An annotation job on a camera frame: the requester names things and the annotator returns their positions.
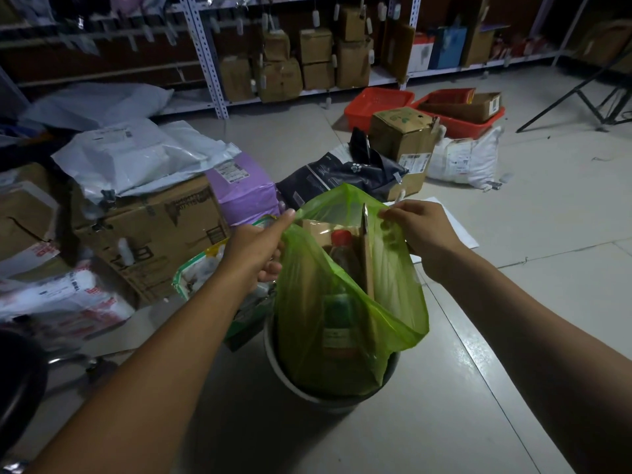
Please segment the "person's right hand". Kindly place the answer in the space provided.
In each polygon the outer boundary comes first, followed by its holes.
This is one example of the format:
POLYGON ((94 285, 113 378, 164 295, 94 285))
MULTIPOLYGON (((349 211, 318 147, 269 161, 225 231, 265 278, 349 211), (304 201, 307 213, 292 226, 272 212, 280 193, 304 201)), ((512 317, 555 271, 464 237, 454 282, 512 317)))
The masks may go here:
POLYGON ((458 238, 441 204, 406 199, 387 208, 407 208, 413 212, 413 236, 405 239, 412 254, 421 258, 423 269, 432 280, 443 283, 455 259, 470 252, 458 238))

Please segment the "dim brown cardboard box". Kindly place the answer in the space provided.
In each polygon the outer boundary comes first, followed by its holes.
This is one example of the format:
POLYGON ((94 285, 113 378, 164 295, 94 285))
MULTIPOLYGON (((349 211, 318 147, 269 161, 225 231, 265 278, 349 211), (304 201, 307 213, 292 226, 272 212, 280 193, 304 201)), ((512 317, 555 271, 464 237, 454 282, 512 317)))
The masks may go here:
POLYGON ((582 63, 605 67, 614 61, 632 40, 632 19, 597 23, 583 36, 572 57, 582 63))

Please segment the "white woven sack parcel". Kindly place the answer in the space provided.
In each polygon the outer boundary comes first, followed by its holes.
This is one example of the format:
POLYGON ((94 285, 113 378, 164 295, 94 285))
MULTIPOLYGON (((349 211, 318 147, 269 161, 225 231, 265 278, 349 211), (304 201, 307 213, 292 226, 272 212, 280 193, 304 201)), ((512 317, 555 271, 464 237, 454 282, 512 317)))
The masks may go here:
POLYGON ((443 135, 435 144, 427 167, 427 177, 452 184, 467 184, 482 191, 496 190, 499 142, 503 126, 491 127, 477 140, 452 139, 443 135))

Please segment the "green plastic bag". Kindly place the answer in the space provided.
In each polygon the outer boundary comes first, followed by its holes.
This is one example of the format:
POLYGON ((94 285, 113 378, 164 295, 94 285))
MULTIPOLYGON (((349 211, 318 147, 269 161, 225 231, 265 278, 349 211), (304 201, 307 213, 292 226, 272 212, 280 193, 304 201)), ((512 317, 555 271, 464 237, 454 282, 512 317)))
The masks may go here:
POLYGON ((385 205, 343 184, 306 202, 283 233, 273 314, 277 353, 291 380, 326 396, 362 396, 383 383, 392 353, 429 333, 421 283, 402 230, 384 222, 385 205), (375 300, 334 263, 300 221, 359 225, 368 206, 375 300))

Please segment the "flat brown cardboard box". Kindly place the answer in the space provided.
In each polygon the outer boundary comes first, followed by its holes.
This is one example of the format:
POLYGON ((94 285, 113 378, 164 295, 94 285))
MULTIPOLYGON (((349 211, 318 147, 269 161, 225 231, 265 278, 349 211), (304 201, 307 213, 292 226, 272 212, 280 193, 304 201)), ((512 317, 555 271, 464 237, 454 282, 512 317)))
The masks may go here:
POLYGON ((417 105, 423 112, 439 116, 483 124, 501 113, 501 92, 475 93, 471 103, 429 103, 427 100, 417 105))

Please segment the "green-printed cardboard box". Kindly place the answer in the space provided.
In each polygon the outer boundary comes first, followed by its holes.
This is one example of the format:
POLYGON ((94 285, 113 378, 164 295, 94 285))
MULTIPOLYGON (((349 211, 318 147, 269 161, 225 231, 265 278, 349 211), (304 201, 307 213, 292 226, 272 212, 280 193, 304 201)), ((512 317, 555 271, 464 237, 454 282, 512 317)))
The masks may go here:
POLYGON ((438 117, 406 106, 376 112, 370 120, 370 148, 396 162, 405 174, 396 175, 387 201, 399 201, 421 191, 436 144, 445 135, 438 117))

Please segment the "black chair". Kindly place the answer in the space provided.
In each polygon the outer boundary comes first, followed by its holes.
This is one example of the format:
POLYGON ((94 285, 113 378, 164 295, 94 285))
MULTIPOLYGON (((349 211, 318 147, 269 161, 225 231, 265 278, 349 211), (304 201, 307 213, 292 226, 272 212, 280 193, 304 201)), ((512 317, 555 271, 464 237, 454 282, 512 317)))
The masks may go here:
POLYGON ((48 351, 32 337, 0 329, 0 461, 25 433, 44 399, 75 387, 94 390, 118 366, 75 348, 48 351), (49 392, 51 371, 65 365, 80 367, 82 375, 49 392))

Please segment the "green and white printed pack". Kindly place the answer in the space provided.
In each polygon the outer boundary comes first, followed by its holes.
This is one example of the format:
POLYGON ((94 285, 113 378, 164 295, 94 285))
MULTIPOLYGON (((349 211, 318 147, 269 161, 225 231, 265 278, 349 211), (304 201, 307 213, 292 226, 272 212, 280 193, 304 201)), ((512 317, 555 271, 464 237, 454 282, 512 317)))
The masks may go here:
POLYGON ((174 285, 184 287, 189 296, 140 356, 163 349, 156 361, 176 355, 177 360, 203 369, 216 359, 221 341, 235 352, 262 331, 276 282, 258 283, 245 295, 232 293, 215 275, 228 241, 206 249, 177 271, 174 285))

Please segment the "blue box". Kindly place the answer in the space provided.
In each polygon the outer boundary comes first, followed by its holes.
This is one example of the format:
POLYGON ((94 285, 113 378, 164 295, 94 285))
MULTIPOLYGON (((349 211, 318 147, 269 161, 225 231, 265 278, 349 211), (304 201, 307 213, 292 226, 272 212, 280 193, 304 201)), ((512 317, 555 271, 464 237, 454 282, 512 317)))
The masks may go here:
POLYGON ((428 30, 428 34, 434 37, 429 61, 430 70, 460 66, 467 30, 466 26, 442 26, 428 30))

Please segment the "crumpled grey poly mailer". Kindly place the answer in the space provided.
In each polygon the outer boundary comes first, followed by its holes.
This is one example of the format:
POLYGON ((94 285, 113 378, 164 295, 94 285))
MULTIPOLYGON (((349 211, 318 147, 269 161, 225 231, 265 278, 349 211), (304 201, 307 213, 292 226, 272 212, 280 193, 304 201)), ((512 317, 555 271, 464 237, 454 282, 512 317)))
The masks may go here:
POLYGON ((140 118, 79 133, 52 159, 98 205, 163 191, 239 153, 184 120, 159 126, 140 118))

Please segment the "purple parcel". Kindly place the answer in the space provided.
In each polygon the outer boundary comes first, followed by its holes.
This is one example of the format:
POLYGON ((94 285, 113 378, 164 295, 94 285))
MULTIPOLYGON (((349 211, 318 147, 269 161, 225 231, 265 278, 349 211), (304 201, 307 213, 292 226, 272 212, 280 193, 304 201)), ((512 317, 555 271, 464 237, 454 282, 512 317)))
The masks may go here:
POLYGON ((280 215, 276 185, 247 153, 205 171, 230 227, 254 224, 264 215, 280 215))

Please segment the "tall brown cardboard box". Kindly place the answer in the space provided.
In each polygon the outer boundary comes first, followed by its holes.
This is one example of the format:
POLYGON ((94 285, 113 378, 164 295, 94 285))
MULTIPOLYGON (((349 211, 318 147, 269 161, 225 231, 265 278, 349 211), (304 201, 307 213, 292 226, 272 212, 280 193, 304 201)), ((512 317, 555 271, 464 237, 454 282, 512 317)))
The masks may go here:
POLYGON ((461 54, 461 67, 484 64, 489 60, 494 42, 494 28, 485 22, 489 11, 489 0, 462 0, 461 25, 467 29, 461 54))

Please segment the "empty red plastic basket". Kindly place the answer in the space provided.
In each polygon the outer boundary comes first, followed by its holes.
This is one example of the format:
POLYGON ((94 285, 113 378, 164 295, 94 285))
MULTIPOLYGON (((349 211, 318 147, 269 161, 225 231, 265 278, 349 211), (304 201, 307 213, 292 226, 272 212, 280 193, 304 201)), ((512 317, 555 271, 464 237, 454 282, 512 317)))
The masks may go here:
POLYGON ((349 131, 354 128, 368 133, 370 120, 376 112, 398 109, 410 105, 415 94, 394 88, 367 87, 344 109, 349 131))

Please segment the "flat grey poly mailer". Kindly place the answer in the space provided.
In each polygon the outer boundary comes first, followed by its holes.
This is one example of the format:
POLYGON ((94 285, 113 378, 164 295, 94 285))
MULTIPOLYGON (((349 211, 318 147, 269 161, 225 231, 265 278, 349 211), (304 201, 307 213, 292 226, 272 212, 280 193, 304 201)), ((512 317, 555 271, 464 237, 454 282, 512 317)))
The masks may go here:
POLYGON ((19 121, 91 131, 151 118, 162 112, 173 94, 173 89, 140 83, 77 83, 32 102, 19 121))

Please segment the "red flat box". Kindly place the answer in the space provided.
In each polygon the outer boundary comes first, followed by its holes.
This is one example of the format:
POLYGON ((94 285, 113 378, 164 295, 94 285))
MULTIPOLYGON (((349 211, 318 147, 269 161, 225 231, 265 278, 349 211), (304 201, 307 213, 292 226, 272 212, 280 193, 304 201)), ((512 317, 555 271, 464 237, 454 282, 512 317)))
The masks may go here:
POLYGON ((475 88, 448 88, 428 94, 430 104, 471 104, 476 94, 475 88))

